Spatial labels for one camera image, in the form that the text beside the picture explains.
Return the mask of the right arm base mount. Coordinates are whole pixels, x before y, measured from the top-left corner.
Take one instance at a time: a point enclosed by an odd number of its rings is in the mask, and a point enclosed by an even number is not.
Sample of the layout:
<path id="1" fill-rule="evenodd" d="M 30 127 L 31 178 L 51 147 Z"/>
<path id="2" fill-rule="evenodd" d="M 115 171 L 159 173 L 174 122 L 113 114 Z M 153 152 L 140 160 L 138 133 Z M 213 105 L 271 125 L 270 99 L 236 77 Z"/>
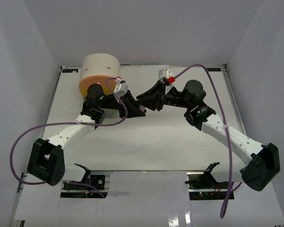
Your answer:
<path id="1" fill-rule="evenodd" d="M 189 188 L 190 201 L 224 200 L 227 194 L 227 181 L 216 181 L 212 175 L 219 162 L 211 163 L 204 171 L 187 172 L 185 184 Z"/>

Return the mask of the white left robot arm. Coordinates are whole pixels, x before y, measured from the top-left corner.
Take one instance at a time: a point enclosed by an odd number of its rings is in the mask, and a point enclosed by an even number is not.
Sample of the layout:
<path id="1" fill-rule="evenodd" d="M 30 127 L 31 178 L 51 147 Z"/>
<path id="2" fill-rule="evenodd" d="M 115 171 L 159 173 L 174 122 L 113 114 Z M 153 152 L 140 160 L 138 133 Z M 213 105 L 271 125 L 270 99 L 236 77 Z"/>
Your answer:
<path id="1" fill-rule="evenodd" d="M 91 179 L 88 169 L 79 164 L 66 165 L 65 153 L 102 124 L 104 109 L 118 110 L 122 119 L 146 115 L 145 107 L 136 103 L 124 82 L 116 85 L 115 92 L 105 95 L 99 84 L 90 85 L 76 120 L 56 135 L 33 143 L 27 172 L 50 186 L 73 181 L 79 188 L 87 188 Z"/>

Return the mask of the orange top drawer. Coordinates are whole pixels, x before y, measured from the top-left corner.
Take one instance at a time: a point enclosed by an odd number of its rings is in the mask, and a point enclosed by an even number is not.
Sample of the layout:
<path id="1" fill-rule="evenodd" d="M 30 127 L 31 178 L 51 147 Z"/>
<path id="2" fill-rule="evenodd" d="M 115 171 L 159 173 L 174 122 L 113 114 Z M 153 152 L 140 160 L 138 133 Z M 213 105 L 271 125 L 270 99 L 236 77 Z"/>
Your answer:
<path id="1" fill-rule="evenodd" d="M 107 75 L 94 75 L 94 76 L 87 76 L 80 80 L 79 88 L 88 88 L 92 84 L 99 84 L 102 88 L 107 87 L 106 80 L 108 80 L 108 84 L 111 88 L 114 88 L 116 85 L 115 79 L 111 76 Z"/>

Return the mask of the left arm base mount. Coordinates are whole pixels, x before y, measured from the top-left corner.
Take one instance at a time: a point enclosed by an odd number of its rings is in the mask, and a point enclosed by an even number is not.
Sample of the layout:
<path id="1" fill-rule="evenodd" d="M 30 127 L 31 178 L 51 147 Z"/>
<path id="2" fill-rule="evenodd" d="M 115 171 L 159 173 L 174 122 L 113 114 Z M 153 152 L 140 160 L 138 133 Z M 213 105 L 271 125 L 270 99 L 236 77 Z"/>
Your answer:
<path id="1" fill-rule="evenodd" d="M 76 199 L 104 199 L 107 196 L 110 175 L 88 175 L 80 185 L 64 182 L 61 189 L 61 198 Z"/>

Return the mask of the grey bottom drawer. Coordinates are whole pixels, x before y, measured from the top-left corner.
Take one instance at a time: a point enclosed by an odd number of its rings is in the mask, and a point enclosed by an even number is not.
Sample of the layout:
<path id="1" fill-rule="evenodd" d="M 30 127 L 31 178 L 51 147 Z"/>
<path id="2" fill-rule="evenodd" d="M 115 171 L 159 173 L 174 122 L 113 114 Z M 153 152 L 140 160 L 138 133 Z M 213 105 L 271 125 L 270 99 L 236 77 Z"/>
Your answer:
<path id="1" fill-rule="evenodd" d="M 119 114 L 118 110 L 115 109 L 104 109 L 106 117 L 112 117 L 115 116 L 116 114 Z"/>

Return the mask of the yellow drawer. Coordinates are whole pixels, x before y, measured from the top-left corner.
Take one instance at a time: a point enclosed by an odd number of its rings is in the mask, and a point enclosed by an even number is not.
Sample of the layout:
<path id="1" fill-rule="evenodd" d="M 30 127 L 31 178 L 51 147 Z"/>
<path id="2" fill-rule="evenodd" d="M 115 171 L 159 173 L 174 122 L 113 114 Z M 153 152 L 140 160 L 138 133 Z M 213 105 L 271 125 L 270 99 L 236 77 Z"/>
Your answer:
<path id="1" fill-rule="evenodd" d="M 108 89 L 108 87 L 102 87 L 103 88 L 103 92 L 105 95 L 110 95 L 112 94 L 112 92 Z M 87 91 L 88 91 L 88 88 L 85 87 L 85 88 L 79 88 L 80 90 L 80 93 L 82 94 L 82 96 L 85 98 L 87 96 Z"/>

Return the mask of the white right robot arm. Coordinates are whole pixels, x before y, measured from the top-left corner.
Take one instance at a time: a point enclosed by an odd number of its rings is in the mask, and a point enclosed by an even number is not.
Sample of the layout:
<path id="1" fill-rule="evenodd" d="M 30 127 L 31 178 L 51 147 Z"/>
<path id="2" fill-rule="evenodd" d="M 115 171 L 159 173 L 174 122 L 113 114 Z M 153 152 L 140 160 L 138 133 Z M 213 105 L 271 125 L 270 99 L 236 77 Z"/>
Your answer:
<path id="1" fill-rule="evenodd" d="M 198 80 L 189 80 L 182 91 L 175 87 L 166 90 L 162 81 L 137 96 L 138 102 L 150 109 L 160 111 L 163 106 L 185 108 L 184 118 L 197 128 L 218 140 L 245 164 L 240 170 L 243 182 L 255 191 L 262 191 L 280 172 L 278 147 L 257 142 L 232 126 L 227 126 L 222 117 L 209 107 L 204 98 L 206 92 Z"/>

